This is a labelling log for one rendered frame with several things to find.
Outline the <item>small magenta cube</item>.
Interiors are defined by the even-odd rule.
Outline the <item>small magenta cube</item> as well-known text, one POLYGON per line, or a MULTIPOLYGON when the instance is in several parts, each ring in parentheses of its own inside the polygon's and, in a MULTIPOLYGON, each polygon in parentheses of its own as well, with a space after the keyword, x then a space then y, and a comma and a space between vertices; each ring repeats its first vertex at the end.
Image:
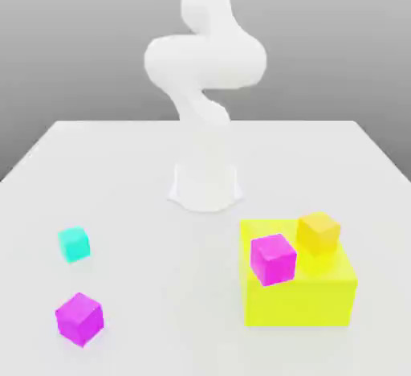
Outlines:
POLYGON ((250 242, 250 267, 263 287, 293 280, 297 252, 282 234, 250 242))

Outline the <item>small orange cube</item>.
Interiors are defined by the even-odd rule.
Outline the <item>small orange cube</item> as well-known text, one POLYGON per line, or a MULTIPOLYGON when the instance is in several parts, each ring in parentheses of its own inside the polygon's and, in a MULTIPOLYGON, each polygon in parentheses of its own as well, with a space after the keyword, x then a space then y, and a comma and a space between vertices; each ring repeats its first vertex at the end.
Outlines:
POLYGON ((296 242, 312 255, 330 255, 338 247, 340 224, 319 211, 298 219, 296 242))

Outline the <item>small cyan cube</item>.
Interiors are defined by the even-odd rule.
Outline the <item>small cyan cube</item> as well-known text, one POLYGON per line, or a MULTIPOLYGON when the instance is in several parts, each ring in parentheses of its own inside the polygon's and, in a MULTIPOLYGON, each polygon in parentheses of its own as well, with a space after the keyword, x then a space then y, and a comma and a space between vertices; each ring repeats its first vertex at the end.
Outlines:
POLYGON ((71 227, 58 233, 59 247, 64 259, 73 263, 91 254, 86 231, 82 227, 71 227))

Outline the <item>small purple cube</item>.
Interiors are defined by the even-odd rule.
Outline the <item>small purple cube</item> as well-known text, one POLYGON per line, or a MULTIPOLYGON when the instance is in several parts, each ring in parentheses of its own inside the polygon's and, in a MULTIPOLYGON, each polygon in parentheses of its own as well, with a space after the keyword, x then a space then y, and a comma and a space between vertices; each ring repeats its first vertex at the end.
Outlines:
POLYGON ((103 327, 102 305, 81 292, 55 310, 59 333, 84 347, 103 327))

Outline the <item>large yellow box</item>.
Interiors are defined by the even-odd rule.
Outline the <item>large yellow box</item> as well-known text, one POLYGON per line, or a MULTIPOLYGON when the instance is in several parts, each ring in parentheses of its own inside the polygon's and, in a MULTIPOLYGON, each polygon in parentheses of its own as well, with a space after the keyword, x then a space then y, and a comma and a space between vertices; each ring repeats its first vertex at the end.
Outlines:
POLYGON ((297 219, 240 221, 239 279, 246 326, 347 326, 358 279, 341 243, 314 256, 296 243, 297 219), (281 234, 297 251, 293 280, 262 286, 250 267, 252 239, 281 234))

